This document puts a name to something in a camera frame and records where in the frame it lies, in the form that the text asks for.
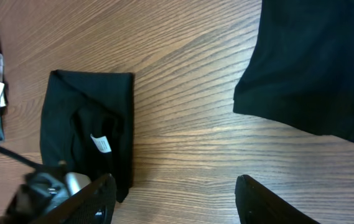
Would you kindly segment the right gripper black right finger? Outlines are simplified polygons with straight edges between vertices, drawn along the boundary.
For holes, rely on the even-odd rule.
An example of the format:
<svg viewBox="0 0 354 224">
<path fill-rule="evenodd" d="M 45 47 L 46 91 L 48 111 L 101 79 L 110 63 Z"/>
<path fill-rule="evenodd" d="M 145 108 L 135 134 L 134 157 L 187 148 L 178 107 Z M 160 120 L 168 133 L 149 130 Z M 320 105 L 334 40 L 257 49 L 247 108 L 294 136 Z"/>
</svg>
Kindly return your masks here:
<svg viewBox="0 0 354 224">
<path fill-rule="evenodd" d="M 241 224 L 319 224 L 249 175 L 237 178 L 235 203 Z"/>
</svg>

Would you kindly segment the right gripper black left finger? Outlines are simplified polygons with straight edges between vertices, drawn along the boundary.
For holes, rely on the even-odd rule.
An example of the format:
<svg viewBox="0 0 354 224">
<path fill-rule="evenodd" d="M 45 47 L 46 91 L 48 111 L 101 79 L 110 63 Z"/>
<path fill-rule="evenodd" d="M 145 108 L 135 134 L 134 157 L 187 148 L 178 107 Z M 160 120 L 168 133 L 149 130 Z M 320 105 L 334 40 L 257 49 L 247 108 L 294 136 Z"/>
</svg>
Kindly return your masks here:
<svg viewBox="0 0 354 224">
<path fill-rule="evenodd" d="M 116 204 L 116 183 L 102 175 L 33 224 L 111 224 Z"/>
</svg>

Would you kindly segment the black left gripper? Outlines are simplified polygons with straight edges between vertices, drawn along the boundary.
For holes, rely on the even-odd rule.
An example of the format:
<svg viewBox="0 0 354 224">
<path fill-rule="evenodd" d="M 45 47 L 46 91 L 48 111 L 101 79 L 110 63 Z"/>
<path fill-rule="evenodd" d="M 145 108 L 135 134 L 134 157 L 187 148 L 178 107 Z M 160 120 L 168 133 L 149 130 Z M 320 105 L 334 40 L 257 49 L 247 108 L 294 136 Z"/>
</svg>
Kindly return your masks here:
<svg viewBox="0 0 354 224">
<path fill-rule="evenodd" d="M 91 183 L 87 175 L 69 171 L 65 161 L 55 167 L 38 166 L 24 179 L 6 209 L 4 223 L 30 223 Z"/>
</svg>

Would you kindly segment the black t-shirt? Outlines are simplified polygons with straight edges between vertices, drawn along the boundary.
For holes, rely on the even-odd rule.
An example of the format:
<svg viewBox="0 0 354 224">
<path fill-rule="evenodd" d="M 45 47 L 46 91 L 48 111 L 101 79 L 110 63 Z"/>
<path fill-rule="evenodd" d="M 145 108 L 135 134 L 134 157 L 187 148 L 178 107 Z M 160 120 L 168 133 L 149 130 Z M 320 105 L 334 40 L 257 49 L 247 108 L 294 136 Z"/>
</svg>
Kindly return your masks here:
<svg viewBox="0 0 354 224">
<path fill-rule="evenodd" d="M 133 182 L 132 73 L 50 73 L 41 114 L 40 152 L 47 166 L 65 161 L 96 180 L 111 174 L 123 202 Z"/>
</svg>

